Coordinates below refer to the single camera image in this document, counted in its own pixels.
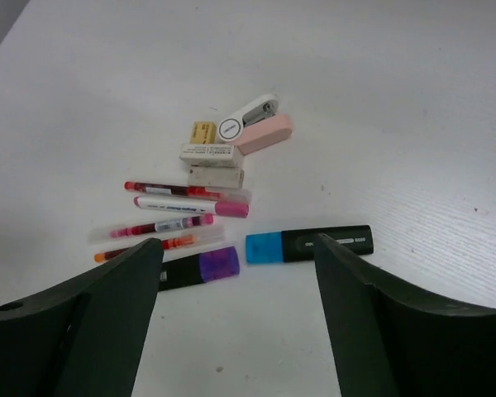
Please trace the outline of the white eraser with label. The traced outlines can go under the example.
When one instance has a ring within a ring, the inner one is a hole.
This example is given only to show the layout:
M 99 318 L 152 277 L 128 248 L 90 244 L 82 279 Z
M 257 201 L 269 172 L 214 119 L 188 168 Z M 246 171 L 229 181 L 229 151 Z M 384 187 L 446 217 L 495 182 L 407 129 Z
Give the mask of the white eraser with label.
M 232 145 L 183 144 L 179 158 L 190 166 L 241 168 L 245 157 Z

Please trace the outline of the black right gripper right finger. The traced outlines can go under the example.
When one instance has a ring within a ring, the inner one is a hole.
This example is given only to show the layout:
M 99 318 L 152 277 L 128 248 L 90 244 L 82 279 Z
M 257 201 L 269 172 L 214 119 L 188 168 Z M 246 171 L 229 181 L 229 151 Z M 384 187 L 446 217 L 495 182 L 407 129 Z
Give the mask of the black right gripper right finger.
M 344 396 L 496 396 L 496 309 L 407 282 L 327 235 L 315 270 Z

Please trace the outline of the pink and white stapler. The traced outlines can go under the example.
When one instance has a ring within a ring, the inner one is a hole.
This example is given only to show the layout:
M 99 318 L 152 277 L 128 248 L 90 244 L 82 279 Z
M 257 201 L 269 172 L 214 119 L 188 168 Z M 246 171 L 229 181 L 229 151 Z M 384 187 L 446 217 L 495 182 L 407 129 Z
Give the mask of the pink and white stapler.
M 278 110 L 276 95 L 258 97 L 219 123 L 216 143 L 232 145 L 242 155 L 249 155 L 289 139 L 292 121 Z

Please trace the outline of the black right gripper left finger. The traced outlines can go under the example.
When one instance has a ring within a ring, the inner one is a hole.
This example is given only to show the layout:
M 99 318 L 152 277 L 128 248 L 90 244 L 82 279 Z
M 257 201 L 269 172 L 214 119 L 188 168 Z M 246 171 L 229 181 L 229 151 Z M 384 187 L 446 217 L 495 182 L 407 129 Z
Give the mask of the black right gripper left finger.
M 160 282 L 150 238 L 0 306 L 0 396 L 129 396 Z

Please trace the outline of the orange gel pen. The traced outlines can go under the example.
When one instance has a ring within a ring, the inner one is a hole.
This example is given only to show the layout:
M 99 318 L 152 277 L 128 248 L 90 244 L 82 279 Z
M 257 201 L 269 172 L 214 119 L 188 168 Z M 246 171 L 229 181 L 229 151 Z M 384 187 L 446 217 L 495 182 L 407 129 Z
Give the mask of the orange gel pen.
M 187 247 L 196 247 L 207 244 L 221 242 L 224 239 L 225 232 L 222 225 L 203 227 L 198 230 L 184 232 L 177 237 L 171 237 L 162 241 L 162 247 L 165 251 L 182 249 Z M 94 255 L 96 263 L 109 261 L 116 256 L 128 251 L 129 247 L 124 247 L 112 251 L 99 252 Z

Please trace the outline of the yellow eraser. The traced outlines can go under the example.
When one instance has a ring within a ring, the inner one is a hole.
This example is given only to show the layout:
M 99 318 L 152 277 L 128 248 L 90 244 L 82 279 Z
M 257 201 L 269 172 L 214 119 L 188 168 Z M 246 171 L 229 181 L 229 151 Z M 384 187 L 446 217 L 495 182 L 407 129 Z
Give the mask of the yellow eraser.
M 216 140 L 217 127 L 214 122 L 194 122 L 190 144 L 207 145 L 213 144 Z

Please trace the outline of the blue cap black highlighter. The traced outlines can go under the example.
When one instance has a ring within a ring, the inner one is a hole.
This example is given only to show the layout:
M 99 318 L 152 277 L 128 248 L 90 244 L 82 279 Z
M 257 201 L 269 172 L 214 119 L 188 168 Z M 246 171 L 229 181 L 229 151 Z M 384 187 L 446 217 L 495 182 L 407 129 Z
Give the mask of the blue cap black highlighter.
M 316 227 L 250 234 L 245 239 L 249 265 L 312 261 L 314 237 L 326 234 L 358 256 L 374 253 L 372 230 L 368 225 Z

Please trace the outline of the purple cap black highlighter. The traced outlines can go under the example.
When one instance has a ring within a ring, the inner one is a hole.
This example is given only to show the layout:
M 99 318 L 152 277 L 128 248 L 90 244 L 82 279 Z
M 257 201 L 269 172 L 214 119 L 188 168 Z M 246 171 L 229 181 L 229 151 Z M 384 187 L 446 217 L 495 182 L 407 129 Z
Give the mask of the purple cap black highlighter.
M 161 266 L 159 292 L 202 285 L 239 274 L 236 248 L 228 246 L 164 263 Z

